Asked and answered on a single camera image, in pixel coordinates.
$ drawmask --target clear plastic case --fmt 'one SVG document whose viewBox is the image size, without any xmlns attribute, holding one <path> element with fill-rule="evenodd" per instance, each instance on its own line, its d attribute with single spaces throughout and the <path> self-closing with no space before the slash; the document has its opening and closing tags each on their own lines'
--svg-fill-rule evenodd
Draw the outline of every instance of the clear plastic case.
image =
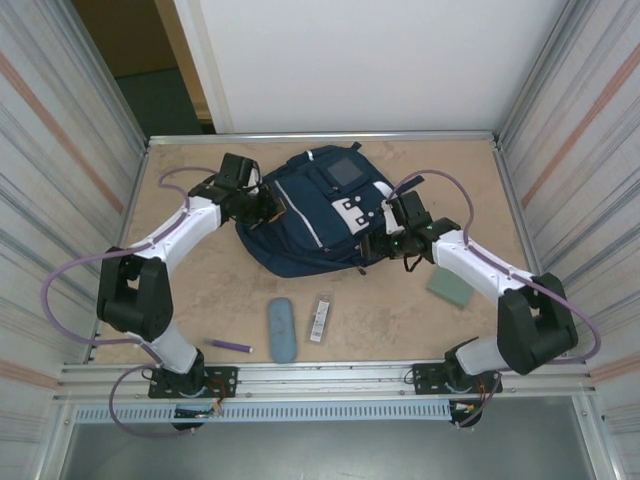
<svg viewBox="0 0 640 480">
<path fill-rule="evenodd" d="M 313 306 L 308 338 L 309 342 L 320 345 L 327 335 L 327 323 L 333 306 L 333 294 L 331 292 L 319 293 Z"/>
</svg>

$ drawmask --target navy backpack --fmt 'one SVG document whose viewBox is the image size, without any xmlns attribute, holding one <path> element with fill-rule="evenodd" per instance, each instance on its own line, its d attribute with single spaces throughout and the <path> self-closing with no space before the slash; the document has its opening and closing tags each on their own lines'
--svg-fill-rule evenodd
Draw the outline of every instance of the navy backpack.
<svg viewBox="0 0 640 480">
<path fill-rule="evenodd" d="M 392 185 L 358 152 L 360 146 L 307 150 L 265 175 L 285 212 L 254 229 L 236 223 L 236 231 L 270 272 L 292 278 L 357 267 L 364 274 L 373 263 L 361 256 L 360 242 L 384 226 L 381 204 Z"/>
</svg>

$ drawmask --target orange stripe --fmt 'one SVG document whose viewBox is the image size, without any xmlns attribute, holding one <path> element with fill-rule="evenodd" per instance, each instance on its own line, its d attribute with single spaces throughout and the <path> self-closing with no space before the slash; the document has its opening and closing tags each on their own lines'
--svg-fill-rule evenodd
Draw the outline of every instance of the orange stripe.
<svg viewBox="0 0 640 480">
<path fill-rule="evenodd" d="M 595 383 L 600 383 L 636 371 L 640 371 L 640 353 L 629 355 L 593 369 L 591 378 Z"/>
<path fill-rule="evenodd" d="M 122 213 L 124 207 L 115 194 L 109 189 L 107 184 L 100 178 L 100 175 L 91 167 L 87 159 L 84 157 L 80 149 L 69 138 L 56 119 L 49 113 L 46 107 L 36 97 L 33 91 L 20 76 L 18 71 L 13 68 L 9 59 L 0 52 L 0 72 L 6 77 L 13 88 L 20 94 L 25 102 L 31 107 L 36 115 L 40 118 L 45 127 L 58 140 L 58 143 L 69 153 L 71 158 L 80 166 L 82 171 L 91 179 L 96 188 L 104 195 L 109 203 L 116 209 L 118 213 Z"/>
<path fill-rule="evenodd" d="M 0 360 L 0 377 L 13 380 L 15 382 L 48 388 L 49 390 L 56 390 L 58 388 L 57 378 L 50 377 L 44 373 L 36 372 L 30 368 L 23 367 L 16 363 L 6 362 L 4 360 Z"/>
<path fill-rule="evenodd" d="M 615 75 L 609 80 L 607 86 L 604 87 L 604 90 L 598 96 L 597 100 L 593 104 L 593 106 L 589 109 L 585 117 L 580 121 L 575 130 L 569 135 L 560 150 L 553 156 L 549 165 L 545 167 L 542 171 L 542 174 L 536 182 L 531 187 L 531 190 L 527 192 L 527 194 L 522 198 L 522 206 L 527 208 L 527 205 L 531 203 L 531 200 L 535 196 L 535 194 L 540 190 L 540 187 L 547 181 L 547 179 L 551 176 L 553 171 L 557 168 L 557 166 L 564 160 L 564 157 L 567 156 L 569 151 L 574 147 L 576 142 L 580 139 L 585 130 L 591 125 L 596 116 L 607 106 L 609 101 L 613 98 L 613 96 L 618 93 L 618 90 L 624 85 L 627 79 L 634 72 L 636 67 L 640 64 L 640 44 L 636 46 L 631 55 L 627 57 L 627 59 L 620 65 L 618 71 Z"/>
</svg>

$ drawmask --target green sponge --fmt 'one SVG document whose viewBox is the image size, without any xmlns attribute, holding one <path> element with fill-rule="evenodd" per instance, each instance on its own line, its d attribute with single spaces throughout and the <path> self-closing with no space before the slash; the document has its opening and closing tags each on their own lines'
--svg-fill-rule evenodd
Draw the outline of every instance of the green sponge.
<svg viewBox="0 0 640 480">
<path fill-rule="evenodd" d="M 454 305 L 465 308 L 471 301 L 473 288 L 449 270 L 438 267 L 429 280 L 427 290 Z"/>
</svg>

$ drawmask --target backpack zipper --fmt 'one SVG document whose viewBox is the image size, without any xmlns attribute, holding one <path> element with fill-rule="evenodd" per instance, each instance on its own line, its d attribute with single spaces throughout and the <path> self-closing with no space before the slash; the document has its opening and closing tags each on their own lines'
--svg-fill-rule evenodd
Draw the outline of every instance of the backpack zipper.
<svg viewBox="0 0 640 480">
<path fill-rule="evenodd" d="M 287 201 L 287 203 L 289 205 L 291 205 L 291 209 L 300 216 L 300 218 L 302 219 L 302 222 L 306 225 L 307 230 L 309 230 L 309 233 L 311 234 L 311 236 L 315 240 L 316 245 L 318 245 L 318 248 L 323 248 L 324 245 L 322 245 L 322 242 L 320 241 L 320 238 L 318 238 L 318 234 L 316 233 L 316 231 L 311 226 L 311 222 L 309 222 L 309 219 L 307 217 L 305 217 L 304 214 L 300 210 L 298 210 L 298 207 L 296 207 L 293 204 L 293 202 L 289 198 L 289 195 L 287 195 L 287 192 L 285 192 L 284 189 L 282 188 L 282 186 L 280 185 L 280 182 L 278 180 L 275 180 L 273 183 L 275 184 L 276 187 L 278 187 L 278 190 L 280 190 L 280 192 L 282 192 L 282 195 L 284 196 L 284 198 Z"/>
</svg>

